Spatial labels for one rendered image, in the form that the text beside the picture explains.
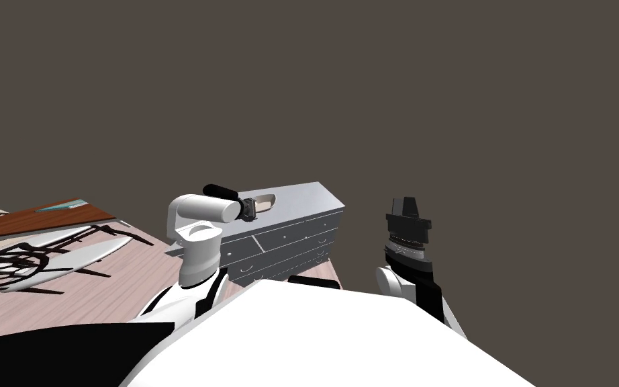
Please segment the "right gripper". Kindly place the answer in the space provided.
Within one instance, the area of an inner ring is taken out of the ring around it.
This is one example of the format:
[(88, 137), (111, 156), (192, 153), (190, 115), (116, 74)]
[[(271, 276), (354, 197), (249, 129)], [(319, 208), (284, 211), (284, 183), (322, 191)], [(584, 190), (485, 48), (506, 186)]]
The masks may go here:
[(432, 228), (429, 219), (420, 218), (416, 198), (394, 198), (391, 212), (385, 215), (387, 229), (394, 237), (415, 244), (428, 244), (428, 231)]

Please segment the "grey chest of drawers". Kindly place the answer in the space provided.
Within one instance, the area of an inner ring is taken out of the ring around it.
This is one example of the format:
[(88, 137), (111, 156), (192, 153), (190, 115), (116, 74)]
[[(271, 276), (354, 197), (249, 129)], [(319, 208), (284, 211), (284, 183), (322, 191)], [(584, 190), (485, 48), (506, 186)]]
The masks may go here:
[(275, 194), (273, 208), (257, 212), (254, 221), (213, 222), (222, 230), (220, 267), (228, 279), (245, 287), (257, 280), (286, 280), (329, 260), (344, 211), (344, 205), (318, 182), (258, 189), (237, 193), (222, 187), (207, 188), (204, 194), (183, 195), (167, 210), (167, 249), (172, 256), (185, 256), (192, 228), (200, 225), (194, 216), (196, 204), (211, 202), (212, 214), (223, 214), (223, 200)]

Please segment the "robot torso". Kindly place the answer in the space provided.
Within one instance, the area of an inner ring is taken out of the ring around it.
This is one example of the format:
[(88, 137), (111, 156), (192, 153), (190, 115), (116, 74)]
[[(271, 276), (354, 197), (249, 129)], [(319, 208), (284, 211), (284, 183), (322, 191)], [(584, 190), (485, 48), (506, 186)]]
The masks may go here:
[(403, 298), (260, 280), (120, 387), (534, 387)]

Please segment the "teal book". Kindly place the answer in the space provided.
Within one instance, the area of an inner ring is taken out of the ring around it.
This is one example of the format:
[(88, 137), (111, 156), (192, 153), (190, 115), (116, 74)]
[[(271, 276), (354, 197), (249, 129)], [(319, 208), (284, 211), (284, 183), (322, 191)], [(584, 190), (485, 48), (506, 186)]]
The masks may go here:
[(38, 210), (35, 210), (35, 213), (54, 212), (54, 211), (59, 211), (59, 210), (75, 209), (77, 207), (85, 206), (87, 204), (88, 204), (88, 202), (86, 202), (85, 200), (73, 200), (73, 201), (64, 202), (64, 203), (61, 203), (61, 204), (56, 204), (56, 205), (53, 205), (53, 206), (48, 206), (48, 207), (40, 208)]

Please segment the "brown wooden table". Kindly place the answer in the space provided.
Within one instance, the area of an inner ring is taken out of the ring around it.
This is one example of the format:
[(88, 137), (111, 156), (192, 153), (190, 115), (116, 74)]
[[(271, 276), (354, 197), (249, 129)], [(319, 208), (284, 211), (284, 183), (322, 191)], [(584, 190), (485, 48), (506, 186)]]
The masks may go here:
[(38, 210), (33, 207), (0, 216), (0, 240), (117, 220), (92, 204), (46, 212)]

